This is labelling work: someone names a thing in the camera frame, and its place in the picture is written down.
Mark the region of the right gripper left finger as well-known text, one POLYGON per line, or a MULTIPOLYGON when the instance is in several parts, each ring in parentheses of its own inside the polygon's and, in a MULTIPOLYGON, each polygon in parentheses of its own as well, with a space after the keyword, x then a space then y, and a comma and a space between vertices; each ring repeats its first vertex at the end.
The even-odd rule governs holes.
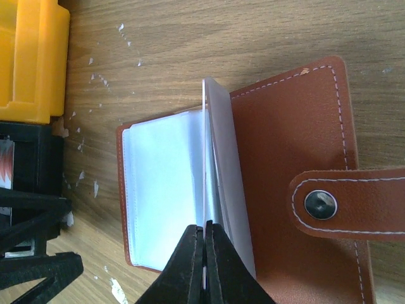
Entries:
POLYGON ((187 226, 162 273, 137 303, 200 303, 203 247, 203 228, 187 226))

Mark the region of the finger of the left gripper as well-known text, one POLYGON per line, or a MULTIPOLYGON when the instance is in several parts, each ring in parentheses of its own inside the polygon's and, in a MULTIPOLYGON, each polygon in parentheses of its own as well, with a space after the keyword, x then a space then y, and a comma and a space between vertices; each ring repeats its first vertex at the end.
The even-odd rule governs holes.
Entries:
POLYGON ((12 250, 31 240, 45 247, 48 240, 59 236, 60 223, 72 210, 67 198, 4 188, 1 206, 11 209, 11 219, 1 224, 2 250, 12 250))
POLYGON ((82 258, 74 252, 53 256, 27 256, 1 260, 1 289, 24 282, 42 281, 14 303, 48 303, 84 271, 82 258))

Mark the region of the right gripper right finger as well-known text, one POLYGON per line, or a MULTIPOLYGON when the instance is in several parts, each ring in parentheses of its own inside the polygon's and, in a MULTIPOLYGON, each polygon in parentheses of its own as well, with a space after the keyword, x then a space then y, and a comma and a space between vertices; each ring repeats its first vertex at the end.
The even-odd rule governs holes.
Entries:
POLYGON ((274 303, 249 273, 220 224, 206 223, 206 303, 274 303))

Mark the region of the brown leather card holder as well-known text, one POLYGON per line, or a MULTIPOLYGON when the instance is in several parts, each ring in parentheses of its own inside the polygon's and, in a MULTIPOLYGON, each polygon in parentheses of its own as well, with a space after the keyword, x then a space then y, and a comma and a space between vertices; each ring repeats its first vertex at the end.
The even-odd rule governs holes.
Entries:
POLYGON ((125 258, 162 273, 189 225, 220 224, 274 303, 374 303, 369 241, 404 240, 404 169, 358 167, 331 56, 117 129, 125 258))

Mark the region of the black bin with red cards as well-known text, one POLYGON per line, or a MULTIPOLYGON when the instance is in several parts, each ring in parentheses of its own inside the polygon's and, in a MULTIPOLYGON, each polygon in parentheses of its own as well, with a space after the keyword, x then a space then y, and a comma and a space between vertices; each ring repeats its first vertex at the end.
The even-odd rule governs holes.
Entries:
MULTIPOLYGON (((62 197, 64 139, 50 125, 1 122, 1 187, 26 193, 62 197)), ((1 206, 1 224, 11 219, 11 209, 1 206)), ((1 258, 46 255, 46 246, 25 241, 1 258)))

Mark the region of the orange plastic bin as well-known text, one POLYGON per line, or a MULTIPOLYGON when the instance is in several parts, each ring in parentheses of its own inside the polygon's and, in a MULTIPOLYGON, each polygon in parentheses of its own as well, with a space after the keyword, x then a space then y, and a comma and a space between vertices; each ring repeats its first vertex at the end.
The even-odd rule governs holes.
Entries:
POLYGON ((69 29, 57 1, 1 1, 2 121, 48 124, 64 114, 69 29))

